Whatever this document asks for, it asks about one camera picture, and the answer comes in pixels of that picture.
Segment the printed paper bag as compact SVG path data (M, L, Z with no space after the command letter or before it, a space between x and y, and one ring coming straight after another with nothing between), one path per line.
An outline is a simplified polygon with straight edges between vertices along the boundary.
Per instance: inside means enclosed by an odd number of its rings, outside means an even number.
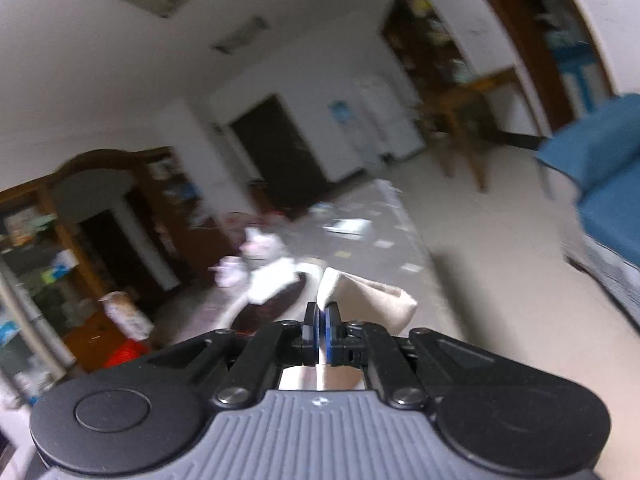
M109 292L100 298L105 314L131 340L148 340L153 323L134 305L126 292Z

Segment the pink tissue box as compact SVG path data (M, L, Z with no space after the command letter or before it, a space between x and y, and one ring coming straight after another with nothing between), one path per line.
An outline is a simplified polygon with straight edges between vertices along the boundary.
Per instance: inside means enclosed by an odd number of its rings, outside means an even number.
M279 235L262 232L257 226L248 226L240 252L245 260L261 266L282 258L286 254L286 247Z

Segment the white refrigerator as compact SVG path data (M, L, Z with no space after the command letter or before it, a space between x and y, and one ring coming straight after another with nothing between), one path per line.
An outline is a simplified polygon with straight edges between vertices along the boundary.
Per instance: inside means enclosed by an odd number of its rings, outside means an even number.
M354 79L354 84L364 108L394 159L410 158L425 148L421 133L407 107L384 77L378 74L362 75Z

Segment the white cloth on cooktop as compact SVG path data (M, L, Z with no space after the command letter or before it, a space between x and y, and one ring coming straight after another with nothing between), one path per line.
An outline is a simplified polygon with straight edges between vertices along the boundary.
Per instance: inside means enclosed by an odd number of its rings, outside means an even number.
M273 260L250 271L247 301L250 304L264 304L288 286L296 284L302 272L294 259L288 257Z

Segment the dark wall shelf right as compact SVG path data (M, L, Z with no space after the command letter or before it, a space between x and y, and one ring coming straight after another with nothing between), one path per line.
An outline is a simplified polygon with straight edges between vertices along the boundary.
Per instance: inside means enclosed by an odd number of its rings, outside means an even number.
M421 91L444 91L473 78L431 0L393 0L381 34Z

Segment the red plastic stool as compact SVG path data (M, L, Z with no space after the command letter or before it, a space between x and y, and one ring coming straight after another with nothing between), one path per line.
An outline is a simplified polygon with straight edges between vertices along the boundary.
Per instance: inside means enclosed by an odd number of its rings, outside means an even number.
M103 367L110 368L134 361L142 356L146 356L150 352L151 350L146 344L142 344L140 341L127 339L107 357L103 363Z

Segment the cream sweatshirt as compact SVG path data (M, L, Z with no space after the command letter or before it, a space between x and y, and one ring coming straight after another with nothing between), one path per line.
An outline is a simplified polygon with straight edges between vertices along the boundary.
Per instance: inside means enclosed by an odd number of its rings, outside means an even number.
M342 321L364 321L382 325L398 336L416 313L418 303L403 289L343 273L324 270L311 297L320 309L336 301ZM332 367L324 348L324 331L320 330L319 363L315 367L294 366L283 371L281 390L361 390L360 370L350 366Z

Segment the dark wooden side table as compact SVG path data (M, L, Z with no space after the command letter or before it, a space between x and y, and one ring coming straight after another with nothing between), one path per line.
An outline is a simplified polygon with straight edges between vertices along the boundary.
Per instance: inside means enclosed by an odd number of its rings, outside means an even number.
M432 93L416 106L426 123L427 147L433 151L445 177L454 176L454 154L459 152L472 172L477 191L488 191L488 151L494 145L506 144L508 136L498 127L486 96L509 86L523 92L514 67L494 70L465 84Z

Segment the wooden shelf cabinet left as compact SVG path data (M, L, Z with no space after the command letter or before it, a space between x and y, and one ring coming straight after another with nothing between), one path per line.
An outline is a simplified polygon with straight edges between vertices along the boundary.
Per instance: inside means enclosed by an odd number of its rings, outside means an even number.
M46 178L1 192L1 385L33 404L67 376L99 370L126 342L105 289Z

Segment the black induction cooktop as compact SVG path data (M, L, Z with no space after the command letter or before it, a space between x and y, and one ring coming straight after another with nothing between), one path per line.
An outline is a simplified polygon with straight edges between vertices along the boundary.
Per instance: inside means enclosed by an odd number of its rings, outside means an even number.
M232 330L239 334L254 334L263 325L269 324L295 306L297 300L303 295L307 285L306 274L298 272L297 281L286 285L263 304L248 302L231 324Z

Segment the blue sofa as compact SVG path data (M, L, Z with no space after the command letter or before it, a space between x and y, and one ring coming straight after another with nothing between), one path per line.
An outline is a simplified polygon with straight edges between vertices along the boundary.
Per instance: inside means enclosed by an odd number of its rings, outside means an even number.
M639 96L559 130L536 154L562 253L639 324Z

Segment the small pink tissue pack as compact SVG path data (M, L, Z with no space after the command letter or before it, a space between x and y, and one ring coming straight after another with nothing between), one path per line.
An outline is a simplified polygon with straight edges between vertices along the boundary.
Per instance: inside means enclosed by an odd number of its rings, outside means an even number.
M208 268L220 288L232 288L246 282L247 270L242 258L227 256Z

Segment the water dispenser with blue bottle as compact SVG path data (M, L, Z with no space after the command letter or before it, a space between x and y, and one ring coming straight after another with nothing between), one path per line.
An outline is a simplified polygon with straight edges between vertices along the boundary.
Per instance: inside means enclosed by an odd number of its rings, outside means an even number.
M367 127L345 101L330 103L329 110L334 122L340 126L347 143L360 159L363 168L369 174L378 174L381 159L378 157L378 150Z

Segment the dark door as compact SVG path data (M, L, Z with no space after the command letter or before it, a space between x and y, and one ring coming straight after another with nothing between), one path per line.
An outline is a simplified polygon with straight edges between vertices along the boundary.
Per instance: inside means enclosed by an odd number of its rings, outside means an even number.
M330 184L280 96L272 94L230 124L265 182L265 194L288 218L303 214Z

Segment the white remote control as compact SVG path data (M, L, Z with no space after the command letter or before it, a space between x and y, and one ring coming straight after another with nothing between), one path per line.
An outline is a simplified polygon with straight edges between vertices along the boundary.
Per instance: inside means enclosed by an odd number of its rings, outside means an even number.
M382 194L384 204L393 211L400 223L405 222L407 220L407 211L400 199L398 188L395 188L389 180L376 179L374 184Z

